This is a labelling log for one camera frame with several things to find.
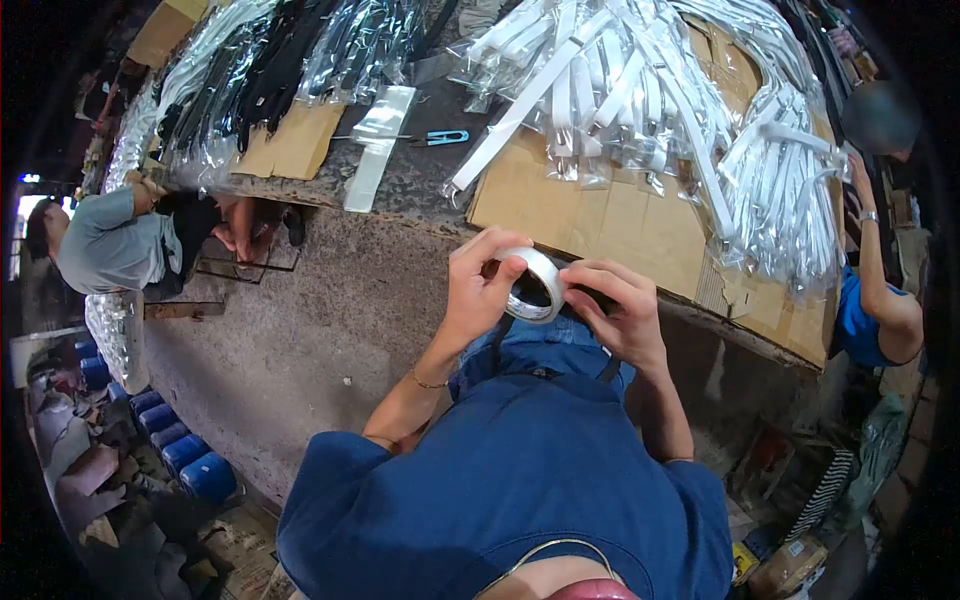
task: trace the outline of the gold bracelet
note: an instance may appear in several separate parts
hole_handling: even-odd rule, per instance
[[[419,385],[425,390],[439,390],[440,388],[446,387],[446,384],[450,382],[450,380],[447,379],[444,383],[440,385],[430,385],[429,383],[423,383],[422,381],[420,381],[420,378],[417,377],[417,374],[414,372],[413,369],[410,370],[410,374],[413,376],[414,381],[417,382],[417,385]]]

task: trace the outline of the black shoe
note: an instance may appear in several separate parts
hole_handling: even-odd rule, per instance
[[[301,246],[306,239],[306,228],[303,226],[303,217],[300,215],[300,209],[287,205],[287,207],[283,209],[282,221],[283,225],[287,227],[290,245],[294,248]]]

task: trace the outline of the cardboard sheet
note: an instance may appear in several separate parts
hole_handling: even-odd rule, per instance
[[[127,57],[154,69],[162,67],[205,11],[206,0],[164,0],[133,39]]]
[[[341,104],[309,108],[295,102],[269,140],[266,129],[252,132],[250,148],[230,172],[312,180],[326,158],[330,136],[337,129],[344,107]]]
[[[691,23],[693,49],[728,106],[742,113],[759,88],[756,65],[724,32]],[[832,141],[827,127],[819,134]],[[535,242],[573,256],[608,257],[652,278],[661,290],[712,311],[822,369],[836,315],[836,298],[799,306],[776,284],[720,272],[710,259],[709,216],[677,196],[677,182],[660,178],[664,197],[637,187],[633,174],[614,170],[602,191],[545,177],[544,142],[535,132],[515,134],[477,187],[468,221],[522,231]],[[840,211],[840,185],[830,186]]]

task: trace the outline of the blue jeans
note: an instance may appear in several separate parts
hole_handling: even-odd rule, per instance
[[[517,360],[509,360],[510,358],[520,356],[532,359],[539,367],[556,372],[578,373],[591,378],[596,377],[609,361],[609,354],[593,337],[589,327],[558,315],[549,324],[529,324],[519,319],[514,321],[510,331],[500,342],[500,355],[504,359],[500,361],[497,372],[490,372],[482,367],[465,369],[470,362],[483,364],[483,361],[491,360],[495,336],[496,329],[474,340],[460,355],[459,370],[450,376],[450,392],[454,401],[457,396],[484,379],[516,372]],[[635,376],[636,369],[626,363],[620,364],[611,386],[621,402],[624,391]]]

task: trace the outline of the blue shirt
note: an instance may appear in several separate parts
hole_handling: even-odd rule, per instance
[[[898,296],[906,292],[887,285]],[[898,364],[888,359],[880,350],[880,323],[863,311],[860,303],[860,277],[850,265],[843,270],[843,287],[837,305],[837,320],[833,335],[839,347],[846,350],[850,359],[864,367],[895,367]]]
[[[277,551],[309,598],[472,598],[533,547],[598,546],[643,600],[723,598],[724,490],[647,454],[608,385],[502,375],[469,389],[410,454],[347,432],[306,450]],[[576,555],[557,544],[534,558]]]

